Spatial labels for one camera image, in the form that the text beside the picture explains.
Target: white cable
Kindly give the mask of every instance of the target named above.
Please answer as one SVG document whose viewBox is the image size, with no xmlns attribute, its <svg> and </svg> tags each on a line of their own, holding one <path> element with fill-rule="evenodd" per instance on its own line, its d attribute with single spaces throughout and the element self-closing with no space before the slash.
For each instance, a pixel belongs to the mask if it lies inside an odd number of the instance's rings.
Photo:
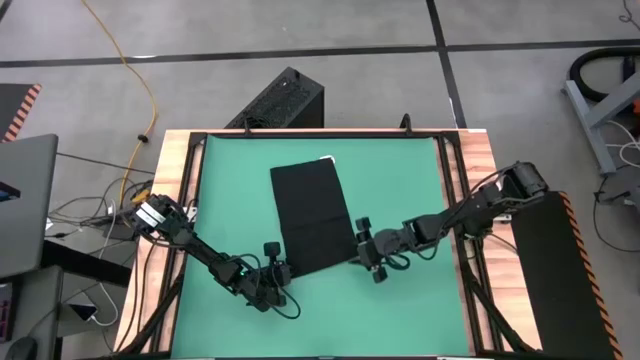
<svg viewBox="0 0 640 360">
<path fill-rule="evenodd" d="M 620 160 L 622 160 L 622 162 L 624 162 L 625 164 L 629 165 L 629 166 L 633 166 L 636 168 L 640 168 L 640 165 L 638 164 L 634 164 L 631 161 L 627 160 L 624 157 L 624 149 L 630 147 L 630 146 L 635 146 L 638 151 L 640 151 L 640 143 L 638 143 L 638 141 L 636 141 L 636 138 L 633 137 L 633 135 L 631 135 L 631 133 L 629 132 L 629 130 L 627 130 L 627 128 L 625 128 L 624 126 L 622 126 L 621 124 L 615 122 L 615 121 L 607 121 L 607 124 L 611 124 L 611 125 L 615 125 L 617 127 L 619 127 L 620 129 L 622 129 L 622 131 L 624 131 L 625 134 L 627 134 L 627 136 L 629 137 L 629 139 L 631 139 L 631 142 L 628 142 L 624 145 L 621 144 L 607 144 L 608 147 L 619 147 L 620 151 L 618 151 L 618 156 L 620 156 Z"/>
<path fill-rule="evenodd" d="M 104 250 L 107 248 L 107 244 L 109 244 L 109 238 L 111 237 L 111 232 L 113 231 L 113 227 L 116 224 L 116 202 L 113 199 L 111 200 L 111 210 L 113 212 L 113 220 L 111 221 L 111 227 L 109 227 L 109 232 L 107 232 L 107 238 L 104 239 L 104 245 L 102 245 L 102 250 L 100 251 L 100 255 L 98 255 L 98 259 L 102 259 L 102 255 L 104 255 Z M 113 299 L 111 298 L 111 295 L 109 295 L 109 293 L 107 292 L 107 289 L 104 288 L 104 285 L 102 283 L 100 283 L 100 287 L 102 288 L 102 291 L 104 291 L 104 294 L 107 295 L 107 299 L 109 299 L 109 302 L 113 306 L 113 310 L 115 311 L 116 315 L 113 317 L 113 320 L 109 321 L 108 323 L 101 323 L 100 321 L 98 321 L 98 319 L 96 319 L 95 315 L 91 316 L 91 319 L 93 319 L 93 321 L 96 324 L 102 327 L 107 327 L 115 324 L 116 321 L 118 321 L 118 318 L 120 317 L 120 312 L 118 311 L 118 307 L 116 306 L 116 303 L 113 301 Z"/>
</svg>

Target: black box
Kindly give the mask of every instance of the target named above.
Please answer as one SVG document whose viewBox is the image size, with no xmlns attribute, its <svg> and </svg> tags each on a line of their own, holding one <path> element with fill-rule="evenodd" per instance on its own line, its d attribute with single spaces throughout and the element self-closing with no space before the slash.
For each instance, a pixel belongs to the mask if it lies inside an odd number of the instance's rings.
<svg viewBox="0 0 640 360">
<path fill-rule="evenodd" d="M 323 128 L 324 86 L 287 67 L 226 129 Z"/>
</svg>

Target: wooden table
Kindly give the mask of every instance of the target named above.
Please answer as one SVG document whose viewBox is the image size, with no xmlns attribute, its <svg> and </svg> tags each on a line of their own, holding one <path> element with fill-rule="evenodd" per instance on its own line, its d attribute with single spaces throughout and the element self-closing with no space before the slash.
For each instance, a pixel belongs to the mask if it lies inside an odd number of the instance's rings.
<svg viewBox="0 0 640 360">
<path fill-rule="evenodd" d="M 187 155 L 187 148 L 189 142 L 189 136 L 192 132 L 208 132 L 208 133 L 239 133 L 244 130 L 231 130 L 231 129 L 213 129 L 213 130 L 168 130 L 165 134 L 162 150 L 160 151 L 160 158 L 158 161 L 158 167 L 156 169 L 155 179 L 153 183 L 152 192 L 155 194 L 165 194 L 171 196 L 175 200 L 178 199 L 180 192 L 181 181 L 185 168 L 185 161 Z M 402 132 L 403 129 L 265 129 L 254 130 L 254 132 Z M 451 130 L 451 129 L 414 129 L 414 131 L 457 131 L 460 136 L 461 148 L 464 157 L 464 163 L 466 167 L 467 177 L 469 179 L 469 185 L 473 187 L 478 181 L 485 176 L 491 174 L 496 170 L 493 154 L 491 152 L 491 145 L 489 144 L 489 137 L 486 130 Z M 453 148 L 447 148 L 449 153 L 449 166 L 454 180 L 454 187 L 456 188 L 456 196 L 458 200 L 462 197 L 462 191 L 460 187 L 460 180 L 456 169 L 455 158 L 453 156 Z M 194 156 L 194 163 L 199 163 L 201 152 L 196 152 Z M 196 179 L 198 178 L 199 167 L 193 166 L 192 173 L 189 180 L 189 187 L 187 191 L 187 201 L 191 199 L 195 193 Z M 508 242 L 515 245 L 511 227 L 509 225 L 495 224 L 494 233 Z M 451 244 L 454 252 L 456 251 L 455 245 Z M 153 313 L 158 304 L 158 298 L 160 294 L 160 287 L 162 283 L 162 277 L 167 260 L 167 249 L 155 247 L 150 254 L 151 258 L 148 262 L 148 269 L 146 275 L 145 288 L 142 288 L 142 274 L 143 267 L 147 257 L 149 257 L 149 250 L 151 249 L 151 243 L 142 240 L 138 247 L 137 261 L 138 261 L 138 300 L 137 309 L 133 314 L 134 308 L 134 281 L 133 279 L 129 283 L 129 289 L 127 291 L 127 297 L 125 300 L 124 308 L 122 311 L 122 320 L 120 321 L 120 327 L 118 329 L 118 335 L 116 337 L 116 345 L 120 344 L 126 329 L 129 326 L 129 322 L 132 322 L 132 328 L 127 335 L 124 346 L 134 338 L 136 329 L 139 323 L 139 311 L 140 311 L 140 297 L 142 291 L 145 292 L 144 303 L 142 304 L 142 322 L 141 326 L 147 321 L 149 316 Z M 516 254 L 514 254 L 509 248 L 493 241 L 490 237 L 485 240 L 484 256 L 487 263 L 487 271 L 491 283 L 491 289 L 493 292 L 493 298 L 496 306 L 511 326 L 516 330 L 522 339 L 534 348 L 541 348 L 540 339 L 538 337 L 538 331 L 536 328 L 535 320 L 533 317 L 533 311 L 531 309 L 531 303 L 527 294 L 527 288 L 524 282 L 524 276 L 522 274 L 522 268 L 520 266 L 520 260 Z M 180 268 L 181 258 L 177 259 L 177 264 L 174 269 Z M 460 296 L 464 302 L 464 295 L 462 291 L 462 284 L 460 275 L 458 275 L 460 284 Z M 482 337 L 484 339 L 485 348 L 491 348 L 491 337 L 488 328 L 488 321 L 482 306 L 477 304 L 480 315 Z M 162 337 L 160 341 L 160 350 L 168 350 L 171 343 L 171 336 L 173 332 L 173 318 L 176 314 L 175 303 L 171 306 L 165 316 L 163 322 Z M 470 330 L 467 323 L 468 338 L 471 339 Z M 472 344 L 469 346 L 469 350 L 473 352 Z"/>
</svg>

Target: black metal frame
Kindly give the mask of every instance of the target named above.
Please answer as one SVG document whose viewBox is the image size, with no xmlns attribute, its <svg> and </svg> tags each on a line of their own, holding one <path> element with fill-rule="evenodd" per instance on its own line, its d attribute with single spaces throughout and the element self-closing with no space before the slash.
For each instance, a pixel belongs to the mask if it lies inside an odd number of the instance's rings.
<svg viewBox="0 0 640 360">
<path fill-rule="evenodd" d="M 430 132 L 414 132 L 411 128 L 411 121 L 407 116 L 403 118 L 401 123 L 401 127 L 405 128 L 405 131 L 393 131 L 393 132 L 341 132 L 341 131 L 331 131 L 331 132 L 252 132 L 250 129 L 245 129 L 244 132 L 236 132 L 236 133 L 207 133 L 207 132 L 197 132 L 191 133 L 189 137 L 189 148 L 187 151 L 186 159 L 185 159 L 185 167 L 182 176 L 182 182 L 180 187 L 180 193 L 178 195 L 178 203 L 182 206 L 185 206 L 186 197 L 187 197 L 187 189 L 189 186 L 189 181 L 191 180 L 191 172 L 193 169 L 193 157 L 194 152 L 196 150 L 197 145 L 203 146 L 202 156 L 204 158 L 206 152 L 206 140 L 209 135 L 219 137 L 219 138 L 231 138 L 231 139 L 293 139 L 293 138 L 302 138 L 302 139 L 335 139 L 335 138 L 374 138 L 374 139 L 406 139 L 406 138 L 432 138 L 436 142 L 440 154 L 440 162 L 442 164 L 442 175 L 444 177 L 445 183 L 445 191 L 447 195 L 447 201 L 452 204 L 456 201 L 455 196 L 455 188 L 453 184 L 453 177 L 451 173 L 451 167 L 449 166 L 449 155 L 447 154 L 447 142 L 453 147 L 454 150 L 454 158 L 456 162 L 456 167 L 458 169 L 459 177 L 460 177 L 460 185 L 462 188 L 462 195 L 466 195 L 470 191 L 469 182 L 467 179 L 466 168 L 464 165 L 464 159 L 462 155 L 462 148 L 460 144 L 460 136 L 457 131 L 430 131 Z M 194 198 L 197 199 L 200 191 L 200 176 L 202 176 L 202 165 L 204 161 L 201 161 L 200 172 L 198 173 L 198 182 L 196 184 L 196 191 L 194 194 Z M 457 229 L 454 231 L 454 240 L 456 243 L 456 249 L 458 253 L 459 261 L 468 261 L 467 253 L 464 246 L 464 237 Z M 487 273 L 486 262 L 484 259 L 484 254 L 480 247 L 480 244 L 474 243 L 474 251 L 477 254 L 474 257 L 476 267 L 479 273 L 480 284 L 482 288 L 486 292 L 487 296 L 493 301 L 491 295 L 491 285 L 489 283 L 489 275 Z M 175 255 L 176 252 L 171 249 L 169 251 L 169 255 L 167 258 L 167 264 L 165 267 L 162 287 L 160 291 L 160 299 L 164 298 L 167 290 L 171 285 L 171 276 L 174 272 L 175 265 Z M 461 272 L 461 278 L 464 287 L 465 293 L 465 303 L 468 312 L 469 326 L 471 329 L 472 341 L 474 345 L 474 351 L 476 354 L 480 354 L 485 352 L 482 333 L 480 329 L 480 320 L 478 316 L 478 311 L 476 307 L 476 302 L 474 299 L 473 291 L 470 286 L 470 278 L 468 274 Z M 177 316 L 174 316 L 174 327 L 175 329 L 175 321 Z M 162 322 L 159 324 L 155 333 L 151 338 L 151 352 L 159 351 L 160 344 L 160 335 L 162 329 Z M 491 333 L 491 339 L 493 342 L 493 348 L 497 352 L 503 351 L 502 339 L 501 335 L 498 331 L 498 328 L 494 321 L 490 319 L 489 321 L 489 329 Z"/>
</svg>

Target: black cloth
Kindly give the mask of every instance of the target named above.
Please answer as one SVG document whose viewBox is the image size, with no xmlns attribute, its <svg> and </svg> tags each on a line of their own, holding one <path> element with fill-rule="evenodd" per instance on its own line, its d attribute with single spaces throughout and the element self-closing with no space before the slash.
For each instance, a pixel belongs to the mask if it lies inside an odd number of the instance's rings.
<svg viewBox="0 0 640 360">
<path fill-rule="evenodd" d="M 299 277 L 357 255 L 351 219 L 330 159 L 271 169 L 287 262 Z"/>
</svg>

